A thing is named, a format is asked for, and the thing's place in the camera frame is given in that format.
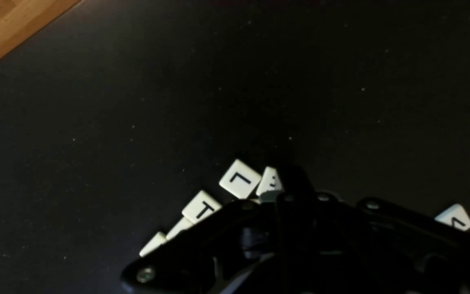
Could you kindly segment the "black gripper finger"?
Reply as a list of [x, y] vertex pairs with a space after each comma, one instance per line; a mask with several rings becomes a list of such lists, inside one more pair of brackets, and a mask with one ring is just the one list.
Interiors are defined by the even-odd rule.
[[315, 198], [315, 188], [299, 165], [282, 165], [277, 169], [282, 190], [277, 193], [276, 200], [281, 203], [308, 203]]

